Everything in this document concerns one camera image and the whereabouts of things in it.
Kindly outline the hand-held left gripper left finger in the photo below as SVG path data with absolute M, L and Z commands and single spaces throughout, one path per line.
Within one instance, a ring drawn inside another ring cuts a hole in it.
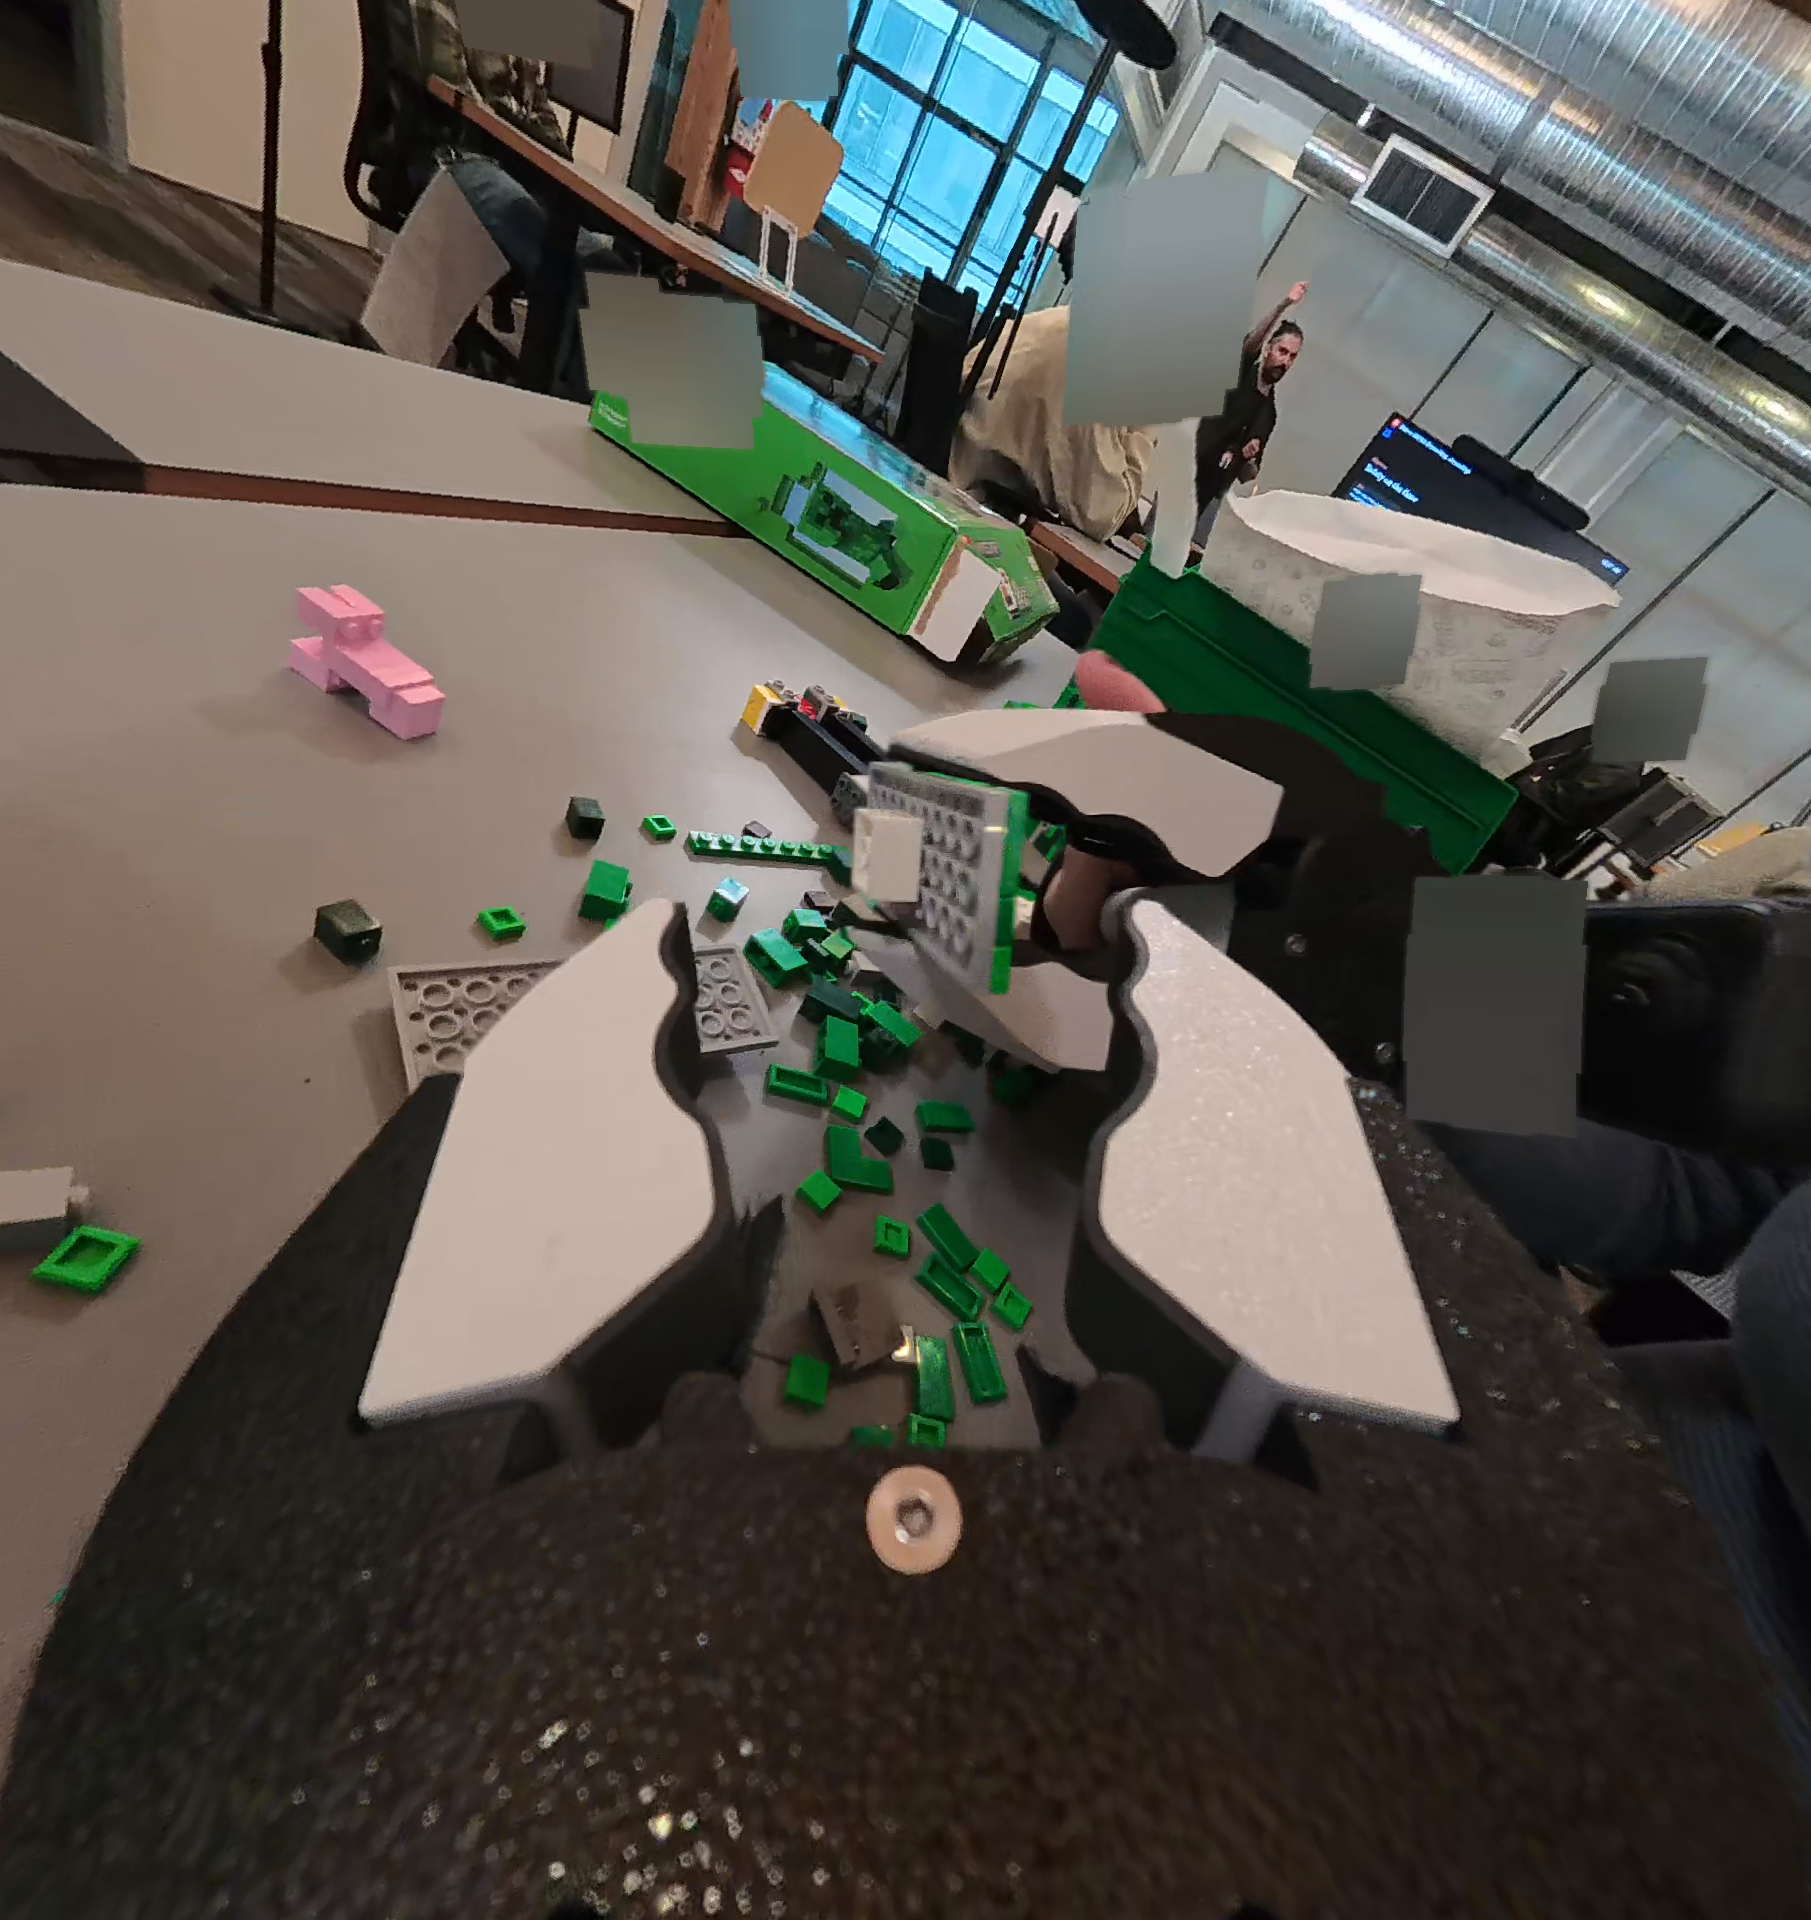
M 722 1246 L 687 910 L 651 900 L 531 987 L 458 1076 L 360 1396 L 365 1421 L 558 1410 Z

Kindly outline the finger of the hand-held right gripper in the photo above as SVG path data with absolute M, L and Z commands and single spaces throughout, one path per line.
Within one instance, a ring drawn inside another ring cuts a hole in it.
M 1164 714 L 981 707 L 893 740 L 892 784 L 1025 796 L 1068 844 L 1147 884 L 1224 882 L 1277 832 L 1283 790 L 1167 728 Z
M 917 987 L 942 1024 L 1047 1072 L 1100 1073 L 1111 1065 L 1116 996 L 1132 954 L 1015 954 L 1001 993 L 977 987 L 931 954 L 911 957 Z

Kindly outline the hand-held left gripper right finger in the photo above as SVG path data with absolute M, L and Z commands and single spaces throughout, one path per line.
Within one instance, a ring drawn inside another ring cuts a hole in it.
M 1076 1236 L 1076 1343 L 1176 1449 L 1250 1463 L 1286 1413 L 1463 1417 L 1350 1076 L 1157 897 L 1111 900 L 1118 1101 Z

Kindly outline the grey brick plate green tiles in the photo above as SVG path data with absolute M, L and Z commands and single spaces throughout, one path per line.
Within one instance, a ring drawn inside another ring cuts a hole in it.
M 1029 828 L 1029 800 L 1012 788 L 880 760 L 853 814 L 851 885 L 905 908 L 923 954 L 973 993 L 1004 996 Z

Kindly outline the person's right forearm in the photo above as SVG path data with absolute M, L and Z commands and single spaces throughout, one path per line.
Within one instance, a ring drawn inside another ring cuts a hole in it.
M 1620 1365 L 1725 1557 L 1811 1813 L 1811 1168 L 1591 1121 L 1570 1140 L 1424 1129 L 1548 1267 L 1615 1290 L 1733 1276 L 1729 1339 Z

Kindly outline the grey desk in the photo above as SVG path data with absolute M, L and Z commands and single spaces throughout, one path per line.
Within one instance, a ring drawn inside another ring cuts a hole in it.
M 641 897 L 681 828 L 815 818 L 741 745 L 749 684 L 880 733 L 1047 703 L 1057 637 L 971 684 L 604 445 L 578 407 L 0 261 L 0 352 L 151 493 L 0 485 L 0 1170 L 69 1164 L 142 1255 L 74 1303 L 0 1261 L 0 1779 L 53 1600 L 240 1293 L 405 1094 L 384 960 L 585 939 L 599 800 Z M 298 589 L 353 586 L 445 694 L 405 741 L 289 671 Z

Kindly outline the wooden desk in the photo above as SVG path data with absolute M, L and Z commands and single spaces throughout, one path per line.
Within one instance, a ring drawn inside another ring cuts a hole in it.
M 843 373 L 849 359 L 878 367 L 886 348 L 863 334 L 838 323 L 812 301 L 790 293 L 783 282 L 763 275 L 753 261 L 728 251 L 714 239 L 663 222 L 655 210 L 617 182 L 582 171 L 573 161 L 542 148 L 536 141 L 513 127 L 482 103 L 462 95 L 452 84 L 431 78 L 428 97 L 437 118 L 458 125 L 492 151 L 516 179 L 528 187 L 547 208 L 549 240 L 541 252 L 538 274 L 533 281 L 525 379 L 549 391 L 556 381 L 558 329 L 575 261 L 577 237 L 582 228 L 609 228 L 620 233 L 657 267 L 672 261 L 687 269 L 696 282 L 728 298 L 749 301 L 773 316 L 774 348 L 787 352 L 787 337 L 804 334 L 827 344 L 822 369 Z

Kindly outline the black desk mat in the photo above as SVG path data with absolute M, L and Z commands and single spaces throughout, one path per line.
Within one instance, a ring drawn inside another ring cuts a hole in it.
M 140 457 L 0 352 L 0 457 L 139 466 Z

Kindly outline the person's right hand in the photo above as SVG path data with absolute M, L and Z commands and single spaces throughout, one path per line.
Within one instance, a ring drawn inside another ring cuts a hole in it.
M 1150 684 L 1097 647 L 1083 652 L 1073 684 L 1090 709 L 1169 713 Z M 1108 900 L 1140 885 L 1137 865 L 1071 837 L 1037 895 L 1029 933 L 1039 948 L 1093 953 L 1107 941 Z

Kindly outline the green brick build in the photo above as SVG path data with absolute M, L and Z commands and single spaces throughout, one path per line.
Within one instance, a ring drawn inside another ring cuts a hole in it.
M 1202 572 L 1137 563 L 1092 646 L 1176 713 L 1250 716 L 1305 733 L 1384 788 L 1387 814 L 1424 828 L 1448 874 L 1481 869 L 1517 793 L 1372 692 L 1319 692 L 1307 647 Z

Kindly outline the plain grey brick plate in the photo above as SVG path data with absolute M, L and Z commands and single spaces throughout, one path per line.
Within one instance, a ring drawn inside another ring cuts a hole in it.
M 731 1058 L 780 1044 L 757 976 L 741 948 L 696 944 L 697 1030 L 701 1052 Z M 558 958 L 398 967 L 387 977 L 408 1085 L 462 1073 L 480 1040 L 545 977 L 564 967 Z

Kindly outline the pile of loose green bricks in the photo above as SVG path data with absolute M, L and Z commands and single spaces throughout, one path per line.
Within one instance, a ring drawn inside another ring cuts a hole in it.
M 1055 1443 L 1088 1380 L 1062 1286 L 1104 1083 L 951 1036 L 827 1105 L 769 1076 L 731 1110 L 718 1262 L 578 1370 L 598 1443 L 637 1445 L 696 1376 L 774 1445 Z

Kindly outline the black brick assembly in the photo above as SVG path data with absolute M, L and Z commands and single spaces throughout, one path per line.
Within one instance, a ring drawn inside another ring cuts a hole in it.
M 872 766 L 890 757 L 866 716 L 819 684 L 804 692 L 780 682 L 753 684 L 741 726 L 815 780 L 843 828 L 851 828 L 859 811 L 871 802 Z

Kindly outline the white paper bag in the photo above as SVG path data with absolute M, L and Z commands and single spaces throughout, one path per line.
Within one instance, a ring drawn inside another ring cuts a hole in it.
M 1395 682 L 1373 692 L 1470 756 L 1485 756 L 1575 647 L 1618 610 L 1620 590 L 1586 566 L 1440 521 L 1308 493 L 1230 497 L 1202 575 L 1307 647 L 1326 678 L 1319 626 L 1342 607 L 1347 650 L 1397 650 Z

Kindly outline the green brick set box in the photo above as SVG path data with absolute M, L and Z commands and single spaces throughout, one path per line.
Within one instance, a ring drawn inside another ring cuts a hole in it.
M 707 510 L 949 669 L 1011 660 L 1057 618 L 1028 533 L 779 367 L 749 448 L 646 445 L 620 396 L 590 422 Z

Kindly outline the dark monitor screen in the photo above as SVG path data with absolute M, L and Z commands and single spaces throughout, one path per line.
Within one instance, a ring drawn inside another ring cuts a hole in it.
M 1395 414 L 1352 461 L 1333 500 L 1420 516 L 1586 568 L 1621 589 L 1631 566 L 1591 540 L 1591 513 L 1471 436 L 1448 445 Z

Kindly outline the pink brick pig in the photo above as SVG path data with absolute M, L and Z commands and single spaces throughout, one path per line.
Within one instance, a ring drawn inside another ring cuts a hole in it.
M 387 638 L 387 613 L 353 586 L 298 589 L 309 632 L 290 641 L 289 671 L 323 694 L 358 694 L 393 737 L 439 733 L 445 694 L 435 674 Z

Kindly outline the light grey brick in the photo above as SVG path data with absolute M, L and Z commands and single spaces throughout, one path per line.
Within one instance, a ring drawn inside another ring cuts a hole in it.
M 0 1171 L 0 1255 L 50 1252 L 84 1223 L 91 1202 L 72 1168 Z

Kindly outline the large glass window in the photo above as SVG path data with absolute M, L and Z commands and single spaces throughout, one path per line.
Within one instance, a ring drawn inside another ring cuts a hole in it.
M 827 125 L 827 217 L 900 275 L 989 297 L 1086 100 L 1097 43 L 1066 2 L 860 2 Z

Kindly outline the white air vent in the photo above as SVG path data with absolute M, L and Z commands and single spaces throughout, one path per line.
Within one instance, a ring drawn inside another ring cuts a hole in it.
M 1392 133 L 1350 204 L 1422 252 L 1450 261 L 1485 216 L 1494 193 L 1493 182 Z

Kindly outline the tan board stand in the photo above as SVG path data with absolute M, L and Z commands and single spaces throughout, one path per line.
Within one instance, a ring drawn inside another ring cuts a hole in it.
M 757 272 L 773 281 L 773 237 L 783 234 L 783 289 L 798 293 L 798 251 L 820 219 L 845 165 L 838 137 L 798 103 L 766 122 L 746 179 L 746 204 L 760 217 Z

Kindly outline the black floor lamp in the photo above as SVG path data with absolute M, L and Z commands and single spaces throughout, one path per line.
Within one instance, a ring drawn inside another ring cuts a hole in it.
M 1147 72 L 1167 69 L 1178 56 L 1178 41 L 1155 4 L 1147 2 L 1080 2 L 1080 11 L 1093 28 L 1100 41 L 1097 58 L 1092 66 L 1082 100 L 1066 122 L 1061 142 L 1037 179 L 1032 203 L 1028 204 L 1015 246 L 992 289 L 986 320 L 975 329 L 973 353 L 967 365 L 967 379 L 960 393 L 960 410 L 967 410 L 978 391 L 984 377 L 989 372 L 989 348 L 1001 333 L 1001 321 L 1015 312 L 1012 293 L 1025 267 L 1028 252 L 1037 249 L 1037 261 L 1055 244 L 1039 239 L 1042 217 L 1055 204 L 1059 191 L 1068 173 L 1068 161 L 1083 137 L 1093 103 L 1111 79 L 1116 60 L 1132 60 Z

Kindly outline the black floor stand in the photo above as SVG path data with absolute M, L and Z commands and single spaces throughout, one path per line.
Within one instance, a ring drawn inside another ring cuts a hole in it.
M 301 326 L 279 307 L 279 254 L 280 254 L 280 173 L 285 127 L 285 32 L 287 4 L 266 2 L 266 41 L 262 46 L 266 104 L 263 104 L 263 187 L 262 233 L 257 264 L 257 294 L 247 298 L 232 286 L 216 289 L 217 301 L 234 316 L 280 331 L 301 333 Z

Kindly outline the silver air duct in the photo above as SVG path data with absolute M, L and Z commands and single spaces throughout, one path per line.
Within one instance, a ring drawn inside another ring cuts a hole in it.
M 1811 20 L 1762 2 L 1305 2 L 1222 12 L 1370 104 L 1483 156 L 1565 109 L 1811 228 Z
M 1802 396 L 1501 219 L 1471 228 L 1448 265 L 1811 508 L 1811 406 Z

